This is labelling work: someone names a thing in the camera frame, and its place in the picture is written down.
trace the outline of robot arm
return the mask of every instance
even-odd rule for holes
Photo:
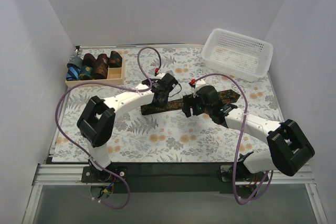
[[[192,87],[194,93],[183,97],[183,112],[187,117],[206,113],[216,124],[240,130],[244,112],[233,104],[224,104],[213,86],[207,86],[203,80]],[[275,122],[247,115],[244,132],[268,144],[269,151],[248,153],[242,156],[238,165],[240,171],[255,174],[265,170],[279,170],[287,176],[293,176],[314,154],[299,125],[293,120]]]
[[[169,73],[158,74],[152,82],[153,87],[147,92],[124,92],[104,99],[95,96],[88,101],[77,122],[77,127],[87,142],[89,153],[102,167],[106,168],[111,163],[107,141],[112,135],[115,119],[142,105],[166,106],[169,93],[178,84],[178,81]],[[142,90],[149,86],[149,81],[145,80],[135,89]]]

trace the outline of metal frame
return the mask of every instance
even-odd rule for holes
[[[82,183],[83,168],[88,164],[81,165],[39,165],[36,170],[33,185],[91,185]],[[274,171],[272,184],[314,184],[314,177],[309,165],[303,166],[293,177],[288,177],[279,171]],[[94,183],[94,185],[108,185],[109,183]]]
[[[326,215],[324,213],[322,203],[318,192],[316,190],[316,184],[306,184],[307,193],[310,199],[311,206],[318,224],[328,223]]]
[[[87,49],[87,48],[125,48],[125,47],[143,47],[148,45],[117,45],[117,46],[106,46],[106,47],[84,47],[81,46],[80,49]],[[160,45],[152,45],[155,47],[201,47],[202,45],[195,45],[195,44],[160,44]],[[275,99],[277,104],[278,100],[276,97],[276,93],[274,91],[274,87],[272,85],[271,79],[269,78],[272,90],[275,94]],[[67,104],[66,102],[63,103],[62,110],[61,110],[61,118],[63,118],[65,107]],[[281,119],[284,120],[283,114],[280,110]],[[57,142],[59,131],[56,129],[55,135],[51,144],[50,148],[50,157],[53,156],[55,151],[55,145]],[[35,178],[33,181],[33,187],[31,191],[31,195],[28,201],[28,205],[26,208],[26,212],[23,218],[23,223],[33,223],[34,216],[38,207],[38,202],[41,196],[41,191],[43,186],[49,185],[91,185],[85,184],[81,182],[82,171],[85,166],[88,164],[52,164],[52,165],[39,165],[35,174]],[[307,193],[312,205],[312,209],[316,216],[318,224],[320,223],[328,223],[325,213],[322,208],[322,204],[320,198],[318,196],[316,190],[316,184],[314,181],[313,174],[310,170],[308,164],[306,164],[300,171],[298,171],[293,177],[287,177],[281,174],[278,171],[274,172],[274,176],[272,179],[272,184],[305,184]],[[237,185],[243,185],[244,182],[237,182]],[[94,183],[94,185],[107,185],[107,183]]]
[[[42,192],[43,186],[41,185],[35,185],[31,189],[28,205],[25,211],[25,215],[22,220],[22,224],[30,224],[33,223],[35,213],[37,210],[38,202],[40,200],[41,192]]]

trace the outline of black mounting bracket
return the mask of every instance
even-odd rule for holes
[[[76,48],[75,52],[76,52],[76,54],[78,54],[79,50],[80,50],[80,46],[75,46],[75,48]]]
[[[107,170],[114,172],[121,176],[123,179],[127,180],[128,168],[124,165],[113,165],[110,164],[106,167]],[[83,168],[82,172],[82,183],[111,183],[114,180],[109,173],[105,171],[97,170],[92,164]],[[122,183],[118,178],[115,179],[115,183]]]
[[[272,161],[275,167],[287,176],[293,176],[315,155],[315,150],[293,120],[288,119],[280,123],[280,127],[268,134],[267,142]]]
[[[141,82],[143,85],[150,86],[149,80]],[[176,87],[178,81],[170,73],[166,73],[162,79],[152,79],[152,92],[154,98],[151,106],[163,108],[167,106],[169,93]]]
[[[228,128],[225,117],[229,115],[231,110],[238,107],[230,103],[223,103],[213,86],[204,86],[200,88],[196,94],[196,97],[194,97],[193,94],[185,95],[183,97],[182,111],[185,116],[187,118],[191,116],[191,108],[193,110],[193,115],[206,113],[214,123]]]
[[[112,135],[115,113],[113,108],[108,108],[103,99],[92,97],[82,115],[79,117],[77,127],[83,137],[87,138],[92,147],[105,144]]]

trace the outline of glass panel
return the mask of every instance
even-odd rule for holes
[[[44,186],[35,224],[53,223],[317,223],[305,185],[271,185],[260,199],[240,206],[219,193],[134,193],[112,210],[80,193],[89,186]],[[107,201],[120,205],[126,195]]]

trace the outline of patterned mat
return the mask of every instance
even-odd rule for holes
[[[205,67],[200,57],[201,47],[158,50],[162,56],[161,71],[173,74],[182,85],[182,92],[170,100],[190,94],[192,89],[187,83],[191,79],[213,72]],[[94,56],[103,53],[109,55],[110,51],[111,49],[84,49],[82,56],[88,52]],[[118,51],[125,58],[125,86],[133,88],[145,79],[136,61],[139,48],[124,48]],[[154,73],[158,64],[156,54],[148,49],[143,52],[141,62],[144,70],[149,73]],[[247,95],[249,113],[281,121],[278,104],[267,76],[253,83],[236,80]],[[205,81],[217,91],[232,89],[239,93],[234,84],[224,77],[208,77]],[[77,143],[86,147],[76,123],[87,101],[94,95],[106,98],[119,93],[120,90],[108,87],[73,90],[66,104],[62,128]],[[236,104],[244,108],[242,98],[239,98]],[[108,150],[113,162],[230,162],[234,158],[238,135],[239,131],[218,126],[205,114],[186,118],[182,111],[170,111],[142,116],[138,108],[115,121]],[[242,153],[265,149],[265,143],[244,135],[240,146]],[[58,135],[52,161],[86,162],[87,157],[62,135]]]

